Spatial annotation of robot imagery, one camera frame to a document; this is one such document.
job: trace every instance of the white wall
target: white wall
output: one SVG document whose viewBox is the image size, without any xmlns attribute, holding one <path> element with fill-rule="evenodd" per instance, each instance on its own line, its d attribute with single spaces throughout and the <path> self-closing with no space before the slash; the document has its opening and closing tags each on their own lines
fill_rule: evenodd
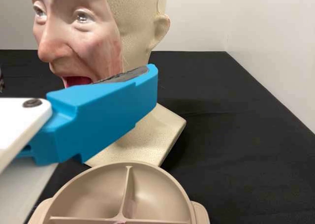
<svg viewBox="0 0 315 224">
<path fill-rule="evenodd" d="M 240 0 L 227 52 L 315 132 L 315 0 Z"/>
<path fill-rule="evenodd" d="M 37 49 L 31 0 L 0 0 L 0 49 Z"/>
<path fill-rule="evenodd" d="M 167 0 L 171 29 L 155 50 L 224 51 L 235 0 Z"/>
</svg>

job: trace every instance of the cheek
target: cheek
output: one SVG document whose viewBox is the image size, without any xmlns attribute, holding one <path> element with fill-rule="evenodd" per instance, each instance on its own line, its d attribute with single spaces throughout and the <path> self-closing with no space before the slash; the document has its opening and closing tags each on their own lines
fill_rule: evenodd
<svg viewBox="0 0 315 224">
<path fill-rule="evenodd" d="M 37 44 L 40 43 L 40 40 L 41 40 L 41 37 L 43 35 L 43 30 L 41 27 L 37 26 L 37 25 L 34 25 L 33 26 L 33 35 L 35 37 L 35 40 L 37 42 Z"/>
<path fill-rule="evenodd" d="M 120 39 L 109 33 L 94 34 L 77 44 L 77 54 L 88 62 L 108 61 L 119 56 Z"/>
</svg>

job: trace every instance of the ear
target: ear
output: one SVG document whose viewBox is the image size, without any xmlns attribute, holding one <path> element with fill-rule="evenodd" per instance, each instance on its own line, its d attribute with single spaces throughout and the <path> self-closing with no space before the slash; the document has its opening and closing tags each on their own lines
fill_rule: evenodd
<svg viewBox="0 0 315 224">
<path fill-rule="evenodd" d="M 162 41 L 162 39 L 167 34 L 171 25 L 171 21 L 169 17 L 165 14 L 159 14 L 154 19 L 154 36 L 151 40 L 151 43 L 148 46 L 148 50 L 151 52 L 158 43 Z"/>
</svg>

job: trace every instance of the nose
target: nose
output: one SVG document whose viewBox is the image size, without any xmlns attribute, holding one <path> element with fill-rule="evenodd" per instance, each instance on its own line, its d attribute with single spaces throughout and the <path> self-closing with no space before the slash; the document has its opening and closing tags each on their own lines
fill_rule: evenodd
<svg viewBox="0 0 315 224">
<path fill-rule="evenodd" d="M 56 59 L 69 56 L 71 48 L 65 38 L 62 26 L 47 21 L 38 43 L 38 57 L 43 62 L 51 63 Z"/>
</svg>

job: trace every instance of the screw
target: screw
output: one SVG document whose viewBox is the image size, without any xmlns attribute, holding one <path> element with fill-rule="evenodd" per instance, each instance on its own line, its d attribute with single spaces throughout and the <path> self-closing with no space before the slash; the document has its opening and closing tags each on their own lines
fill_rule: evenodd
<svg viewBox="0 0 315 224">
<path fill-rule="evenodd" d="M 30 100 L 27 100 L 23 103 L 23 107 L 37 107 L 39 105 L 42 104 L 42 101 L 37 99 L 37 98 L 33 98 L 33 99 L 30 99 Z"/>
</svg>

